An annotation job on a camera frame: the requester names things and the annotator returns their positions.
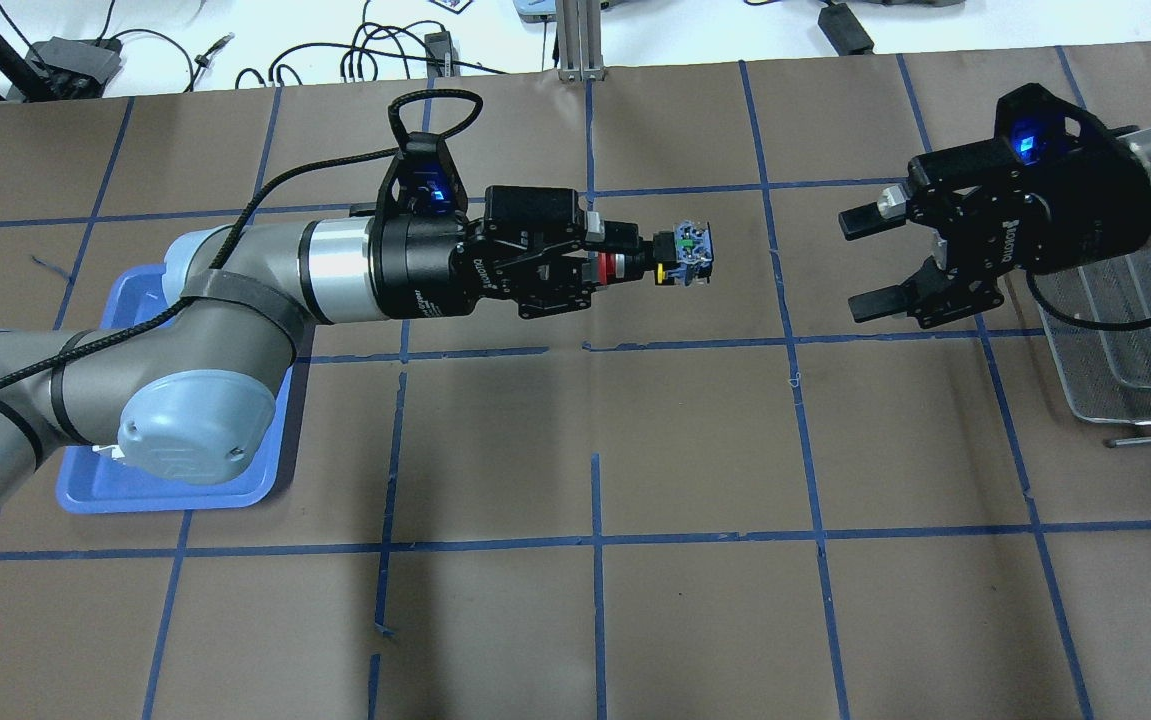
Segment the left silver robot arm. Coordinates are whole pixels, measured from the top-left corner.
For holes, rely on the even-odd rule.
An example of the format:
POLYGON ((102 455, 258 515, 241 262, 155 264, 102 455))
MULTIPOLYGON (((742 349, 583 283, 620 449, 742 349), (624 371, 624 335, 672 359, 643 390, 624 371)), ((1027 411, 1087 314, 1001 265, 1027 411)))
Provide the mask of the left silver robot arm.
POLYGON ((155 475, 218 484, 245 472, 284 375, 320 325, 466 316, 483 299, 525 319, 584 311, 599 288, 651 277, 633 223, 571 190, 494 186, 465 204, 380 201, 369 217, 259 224, 214 268, 222 228, 165 256, 176 315, 110 331, 0 331, 0 507, 69 446, 155 475))

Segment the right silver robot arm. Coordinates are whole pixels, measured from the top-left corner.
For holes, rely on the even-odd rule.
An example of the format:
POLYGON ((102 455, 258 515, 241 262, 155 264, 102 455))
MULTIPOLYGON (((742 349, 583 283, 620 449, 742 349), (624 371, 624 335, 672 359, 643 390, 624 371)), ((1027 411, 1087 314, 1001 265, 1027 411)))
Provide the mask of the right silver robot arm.
POLYGON ((1022 270, 1050 316, 1091 331, 1142 331, 1151 316, 1092 322, 1059 311, 1037 278, 1151 248, 1151 127, 1106 127, 1029 83, 1001 95, 994 133, 914 156, 878 200, 841 210, 846 240, 931 228, 933 251, 898 284, 849 297, 854 322, 910 316, 930 329, 1003 304, 1022 270))

